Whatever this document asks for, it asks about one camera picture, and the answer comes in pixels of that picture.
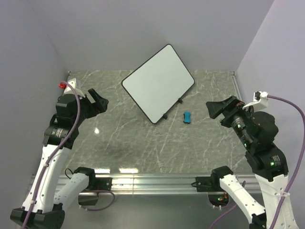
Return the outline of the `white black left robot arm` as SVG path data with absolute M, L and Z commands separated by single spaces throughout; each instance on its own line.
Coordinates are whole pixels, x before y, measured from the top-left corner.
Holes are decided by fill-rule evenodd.
M 32 187 L 20 208 L 12 210 L 10 219 L 23 229 L 59 229 L 65 212 L 82 192 L 99 187 L 94 169 L 79 167 L 68 183 L 56 193 L 61 170 L 86 119 L 106 112 L 109 101 L 94 90 L 87 95 L 64 93 L 56 103 L 56 113 L 45 130 L 40 165 Z

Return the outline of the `blue whiteboard eraser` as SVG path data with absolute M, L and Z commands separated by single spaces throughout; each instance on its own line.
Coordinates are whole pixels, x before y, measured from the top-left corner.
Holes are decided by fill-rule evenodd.
M 184 114 L 183 114 L 183 122 L 185 124 L 190 124 L 191 123 L 191 112 L 184 112 Z

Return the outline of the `white board black frame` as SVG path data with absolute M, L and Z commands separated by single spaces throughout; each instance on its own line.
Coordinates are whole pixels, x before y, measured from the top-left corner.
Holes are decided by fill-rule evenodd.
M 125 77 L 121 85 L 152 124 L 166 119 L 166 113 L 182 102 L 195 79 L 171 44 Z

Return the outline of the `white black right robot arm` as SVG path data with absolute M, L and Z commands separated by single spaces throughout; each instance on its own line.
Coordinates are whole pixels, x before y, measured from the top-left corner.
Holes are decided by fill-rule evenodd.
M 267 92 L 255 92 L 245 104 L 235 96 L 207 102 L 211 119 L 223 115 L 221 125 L 232 128 L 246 149 L 245 158 L 258 181 L 264 204 L 260 205 L 239 183 L 227 166 L 214 169 L 210 184 L 223 190 L 247 217 L 251 229 L 296 229 L 289 189 L 288 165 L 284 153 L 274 144 L 278 133 L 275 118 L 263 112 L 270 98 Z

